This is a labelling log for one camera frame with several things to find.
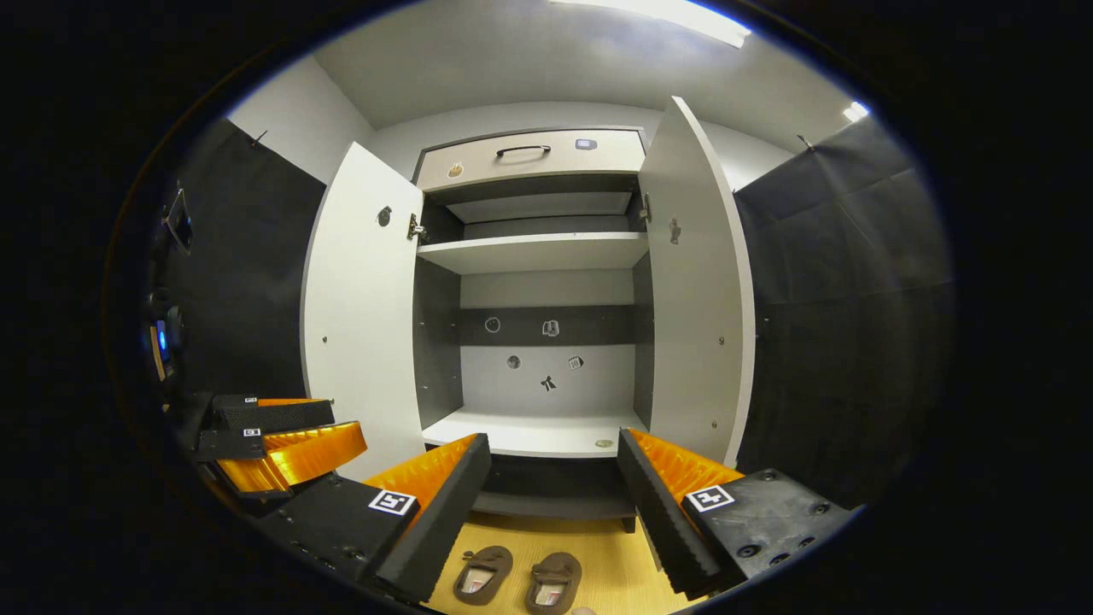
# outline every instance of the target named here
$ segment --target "slipper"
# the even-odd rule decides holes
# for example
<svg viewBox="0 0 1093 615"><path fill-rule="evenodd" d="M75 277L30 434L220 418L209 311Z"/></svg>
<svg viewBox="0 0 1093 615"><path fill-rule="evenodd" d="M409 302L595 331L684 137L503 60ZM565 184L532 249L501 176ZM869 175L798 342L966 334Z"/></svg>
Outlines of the slipper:
<svg viewBox="0 0 1093 615"><path fill-rule="evenodd" d="M513 554L502 546L485 547L463 554L467 565L456 578L456 598L482 606L497 594L497 589L513 569Z"/></svg>
<svg viewBox="0 0 1093 615"><path fill-rule="evenodd" d="M529 613L564 615L577 598L580 563L567 553L552 553L531 567L531 587L524 599Z"/></svg>

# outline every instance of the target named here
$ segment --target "open cabinet door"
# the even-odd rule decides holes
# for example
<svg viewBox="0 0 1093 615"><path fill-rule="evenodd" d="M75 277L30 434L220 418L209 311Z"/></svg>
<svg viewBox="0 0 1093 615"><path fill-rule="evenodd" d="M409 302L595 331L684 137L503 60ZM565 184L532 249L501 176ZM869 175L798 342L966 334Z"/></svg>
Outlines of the open cabinet door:
<svg viewBox="0 0 1093 615"><path fill-rule="evenodd" d="M356 421L368 451L338 470L363 482L425 451L413 372L413 276L422 192L353 143L319 204L301 297L304 386Z"/></svg>
<svg viewBox="0 0 1093 615"><path fill-rule="evenodd" d="M651 214L649 428L734 468L755 365L751 268L725 172L682 98L672 96L638 179Z"/></svg>

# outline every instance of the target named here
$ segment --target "ceiling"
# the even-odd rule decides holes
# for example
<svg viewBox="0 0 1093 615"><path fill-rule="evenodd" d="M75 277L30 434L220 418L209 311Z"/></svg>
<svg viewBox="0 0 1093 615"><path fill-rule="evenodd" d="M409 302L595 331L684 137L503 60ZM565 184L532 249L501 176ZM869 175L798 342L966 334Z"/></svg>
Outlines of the ceiling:
<svg viewBox="0 0 1093 615"><path fill-rule="evenodd" d="M315 52L376 129L460 108L579 100L654 109L682 96L700 119L789 151L848 122L850 98L797 57L742 49L626 11L548 0L426 0Z"/></svg>

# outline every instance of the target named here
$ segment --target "wooden floor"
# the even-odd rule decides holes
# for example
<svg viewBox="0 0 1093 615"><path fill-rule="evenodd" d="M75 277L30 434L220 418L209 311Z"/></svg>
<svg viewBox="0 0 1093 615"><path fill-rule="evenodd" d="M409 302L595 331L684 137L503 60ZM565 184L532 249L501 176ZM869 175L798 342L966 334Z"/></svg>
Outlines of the wooden floor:
<svg viewBox="0 0 1093 615"><path fill-rule="evenodd" d="M463 552L491 545L513 552L513 571L490 604L459 602L453 586L463 568ZM640 523L637 532L626 534L613 520L554 521L471 513L427 606L449 615L527 613L524 595L531 582L531 566L555 552L569 553L580 561L584 576L573 608L587 606L596 615L663 615L694 604L683 594L672 593L668 577L657 570Z"/></svg>

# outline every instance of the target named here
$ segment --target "drawer handle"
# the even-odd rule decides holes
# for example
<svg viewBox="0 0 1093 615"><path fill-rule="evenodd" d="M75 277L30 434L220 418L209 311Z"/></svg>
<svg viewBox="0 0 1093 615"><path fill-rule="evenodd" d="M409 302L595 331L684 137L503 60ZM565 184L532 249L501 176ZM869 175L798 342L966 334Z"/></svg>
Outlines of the drawer handle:
<svg viewBox="0 0 1093 615"><path fill-rule="evenodd" d="M505 152L515 152L516 150L542 150L543 155L550 153L550 145L520 145L518 147L505 147L503 150L497 150L497 157L505 155Z"/></svg>

